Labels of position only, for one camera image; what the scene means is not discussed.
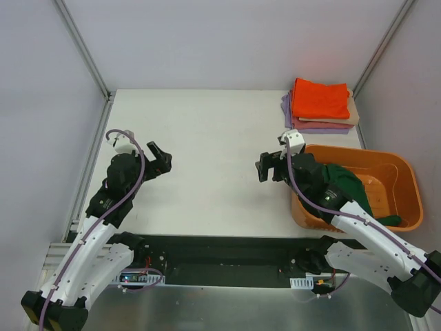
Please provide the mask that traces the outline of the dark green t shirt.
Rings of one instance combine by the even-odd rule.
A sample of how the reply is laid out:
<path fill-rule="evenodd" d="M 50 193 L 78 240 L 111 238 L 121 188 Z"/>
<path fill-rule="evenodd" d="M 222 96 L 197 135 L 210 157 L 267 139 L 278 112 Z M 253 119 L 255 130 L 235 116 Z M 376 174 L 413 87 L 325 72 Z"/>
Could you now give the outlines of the dark green t shirt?
<path fill-rule="evenodd" d="M 322 175 L 327 183 L 334 184 L 343 190 L 373 217 L 364 184 L 352 171 L 340 165 L 328 163 L 322 167 Z"/>

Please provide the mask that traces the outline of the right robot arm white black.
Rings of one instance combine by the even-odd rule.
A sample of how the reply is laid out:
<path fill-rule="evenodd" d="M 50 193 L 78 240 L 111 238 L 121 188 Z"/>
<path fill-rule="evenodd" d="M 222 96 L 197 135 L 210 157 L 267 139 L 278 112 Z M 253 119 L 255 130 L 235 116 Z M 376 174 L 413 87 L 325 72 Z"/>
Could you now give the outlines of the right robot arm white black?
<path fill-rule="evenodd" d="M 434 309 L 440 295 L 440 252 L 425 252 L 392 233 L 339 188 L 326 174 L 325 165 L 310 153 L 264 152 L 256 169 L 261 182 L 273 170 L 273 180 L 285 182 L 310 213 L 352 236 L 370 252 L 354 252 L 343 242 L 323 236 L 322 245 L 306 259 L 308 272 L 334 268 L 354 274 L 383 289 L 415 317 Z"/>

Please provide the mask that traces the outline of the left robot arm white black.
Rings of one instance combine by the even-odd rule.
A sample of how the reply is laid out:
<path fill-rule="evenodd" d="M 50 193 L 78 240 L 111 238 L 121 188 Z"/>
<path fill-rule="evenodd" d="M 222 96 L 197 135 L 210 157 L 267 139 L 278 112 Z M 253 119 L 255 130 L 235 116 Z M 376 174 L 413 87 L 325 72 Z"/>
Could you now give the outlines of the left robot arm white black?
<path fill-rule="evenodd" d="M 116 149 L 68 252 L 39 290 L 24 294 L 21 306 L 40 330 L 81 330 L 94 301 L 124 269 L 150 272 L 145 239 L 117 232 L 141 185 L 172 169 L 171 154 L 153 141 L 147 148 L 154 159 L 132 144 Z"/>

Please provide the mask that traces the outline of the folded pink t shirt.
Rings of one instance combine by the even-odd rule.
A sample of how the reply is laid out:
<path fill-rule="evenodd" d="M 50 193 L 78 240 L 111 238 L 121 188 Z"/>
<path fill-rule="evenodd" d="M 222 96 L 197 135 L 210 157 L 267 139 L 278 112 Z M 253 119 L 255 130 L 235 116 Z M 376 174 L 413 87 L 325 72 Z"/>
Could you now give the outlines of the folded pink t shirt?
<path fill-rule="evenodd" d="M 330 123 L 321 121 L 301 121 L 298 117 L 291 114 L 291 107 L 289 107 L 289 114 L 291 115 L 291 122 L 293 128 L 298 130 L 308 130 L 308 129 L 351 129 L 353 125 L 343 124 L 343 123 Z"/>

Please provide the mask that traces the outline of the folded lavender t shirt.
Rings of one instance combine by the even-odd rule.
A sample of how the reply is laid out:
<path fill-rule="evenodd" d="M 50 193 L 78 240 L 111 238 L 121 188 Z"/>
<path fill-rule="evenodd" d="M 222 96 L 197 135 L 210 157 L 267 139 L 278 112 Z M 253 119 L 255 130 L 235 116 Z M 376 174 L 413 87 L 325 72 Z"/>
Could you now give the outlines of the folded lavender t shirt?
<path fill-rule="evenodd" d="M 322 121 L 301 121 L 291 113 L 292 91 L 281 98 L 281 110 L 285 117 L 285 127 L 295 129 L 302 134 L 348 134 L 353 125 Z"/>

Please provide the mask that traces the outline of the folded beige t shirt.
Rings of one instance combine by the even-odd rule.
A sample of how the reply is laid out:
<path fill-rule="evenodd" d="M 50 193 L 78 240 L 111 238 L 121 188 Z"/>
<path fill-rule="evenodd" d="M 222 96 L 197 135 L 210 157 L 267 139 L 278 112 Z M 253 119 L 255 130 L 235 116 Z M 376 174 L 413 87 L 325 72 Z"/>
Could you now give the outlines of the folded beige t shirt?
<path fill-rule="evenodd" d="M 347 109 L 349 111 L 349 118 L 348 119 L 308 119 L 308 118 L 302 118 L 299 119 L 301 121 L 313 121 L 313 122 L 327 122 L 327 123 L 339 123 L 339 124 L 346 124 L 346 125 L 357 125 L 359 122 L 359 114 L 356 109 L 356 104 L 353 99 L 353 91 L 351 89 L 348 90 L 348 99 L 347 99 Z"/>

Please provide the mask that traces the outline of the folded orange t shirt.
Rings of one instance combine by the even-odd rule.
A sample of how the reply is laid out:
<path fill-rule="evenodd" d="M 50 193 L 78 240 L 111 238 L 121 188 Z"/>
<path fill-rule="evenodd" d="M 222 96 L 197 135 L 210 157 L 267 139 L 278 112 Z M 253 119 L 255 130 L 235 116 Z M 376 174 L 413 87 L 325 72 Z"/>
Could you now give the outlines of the folded orange t shirt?
<path fill-rule="evenodd" d="M 291 101 L 291 113 L 306 119 L 348 119 L 349 91 L 346 83 L 325 85 L 297 78 Z"/>

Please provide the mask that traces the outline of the orange plastic basket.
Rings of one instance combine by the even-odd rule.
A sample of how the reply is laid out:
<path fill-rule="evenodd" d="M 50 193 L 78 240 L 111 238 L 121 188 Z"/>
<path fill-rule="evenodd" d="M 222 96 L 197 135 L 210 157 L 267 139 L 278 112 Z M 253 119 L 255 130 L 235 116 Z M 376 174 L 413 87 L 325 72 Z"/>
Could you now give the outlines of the orange plastic basket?
<path fill-rule="evenodd" d="M 423 207 L 412 167 L 396 154 L 336 146 L 308 145 L 318 163 L 336 164 L 361 181 L 373 217 L 393 232 L 420 226 Z"/>

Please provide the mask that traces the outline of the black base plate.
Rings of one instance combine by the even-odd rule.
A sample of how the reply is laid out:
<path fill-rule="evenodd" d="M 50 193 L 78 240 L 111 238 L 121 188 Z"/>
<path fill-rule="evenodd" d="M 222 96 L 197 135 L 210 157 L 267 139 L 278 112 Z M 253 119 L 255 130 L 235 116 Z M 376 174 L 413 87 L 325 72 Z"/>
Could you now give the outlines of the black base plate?
<path fill-rule="evenodd" d="M 330 273 L 320 239 L 140 235 L 108 241 L 134 248 L 129 269 L 151 267 L 167 285 L 288 288 L 293 278 Z"/>

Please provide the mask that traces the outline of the left aluminium frame post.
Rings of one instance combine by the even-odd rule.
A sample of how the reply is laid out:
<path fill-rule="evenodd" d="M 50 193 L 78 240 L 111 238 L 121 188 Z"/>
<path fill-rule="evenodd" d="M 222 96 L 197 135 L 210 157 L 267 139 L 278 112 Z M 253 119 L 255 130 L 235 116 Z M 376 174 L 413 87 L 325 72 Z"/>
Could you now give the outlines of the left aluminium frame post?
<path fill-rule="evenodd" d="M 113 93 L 108 88 L 106 82 L 103 79 L 102 74 L 100 73 L 95 60 L 93 59 L 89 48 L 87 47 L 84 38 L 81 35 L 81 32 L 74 21 L 74 17 L 72 16 L 67 4 L 63 0 L 52 0 L 52 5 L 58 12 L 65 29 L 67 30 L 70 38 L 77 49 L 81 59 L 83 60 L 88 72 L 92 76 L 97 88 L 100 90 L 106 101 L 113 101 Z"/>

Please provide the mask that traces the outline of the aluminium frame post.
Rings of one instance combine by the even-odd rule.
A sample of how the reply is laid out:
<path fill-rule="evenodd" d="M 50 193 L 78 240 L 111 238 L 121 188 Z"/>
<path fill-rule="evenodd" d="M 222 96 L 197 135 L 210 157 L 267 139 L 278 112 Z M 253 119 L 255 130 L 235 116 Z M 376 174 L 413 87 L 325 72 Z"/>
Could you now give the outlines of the aluminium frame post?
<path fill-rule="evenodd" d="M 385 34 L 381 38 L 380 43 L 377 45 L 366 67 L 362 71 L 359 80 L 357 80 L 355 84 L 355 87 L 353 89 L 354 99 L 356 99 L 356 97 L 360 94 L 361 90 L 365 86 L 369 77 L 376 69 L 376 66 L 380 62 L 382 56 L 387 51 L 387 48 L 389 47 L 389 44 L 392 42 L 393 38 L 395 37 L 397 31 L 400 29 L 401 25 L 404 23 L 404 20 L 407 18 L 407 16 L 409 15 L 410 11 L 413 9 L 416 3 L 417 3 L 416 0 L 405 0 L 400 5 L 396 15 L 389 24 L 389 27 L 387 28 Z"/>
<path fill-rule="evenodd" d="M 52 0 L 52 5 L 58 12 L 65 29 L 67 30 L 70 38 L 77 49 L 81 59 L 83 60 L 88 72 L 92 76 L 97 88 L 100 90 L 106 101 L 113 101 L 113 93 L 108 88 L 106 82 L 103 79 L 102 74 L 100 73 L 95 60 L 93 59 L 89 48 L 87 47 L 84 38 L 81 35 L 81 32 L 74 21 L 74 17 L 72 16 L 67 4 L 63 0 Z"/>

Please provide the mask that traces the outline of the right aluminium frame post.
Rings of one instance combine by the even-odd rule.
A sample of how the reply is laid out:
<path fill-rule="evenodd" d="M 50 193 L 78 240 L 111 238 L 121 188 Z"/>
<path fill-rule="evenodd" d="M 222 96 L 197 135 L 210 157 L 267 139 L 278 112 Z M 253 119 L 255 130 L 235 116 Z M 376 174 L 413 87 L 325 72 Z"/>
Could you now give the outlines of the right aluminium frame post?
<path fill-rule="evenodd" d="M 407 16 L 409 15 L 410 11 L 413 9 L 416 3 L 417 3 L 416 0 L 405 0 L 400 5 L 396 15 L 389 24 L 389 27 L 387 28 L 385 34 L 381 38 L 380 43 L 377 45 L 366 67 L 362 71 L 359 80 L 357 80 L 355 84 L 355 87 L 353 89 L 354 99 L 356 99 L 356 97 L 360 94 L 361 90 L 365 86 L 369 77 L 376 69 L 376 66 L 380 62 L 382 56 L 387 51 L 387 48 L 389 47 L 389 44 L 392 42 L 393 38 L 395 37 L 397 31 L 400 29 L 401 25 L 404 23 L 404 20 L 407 18 Z"/>

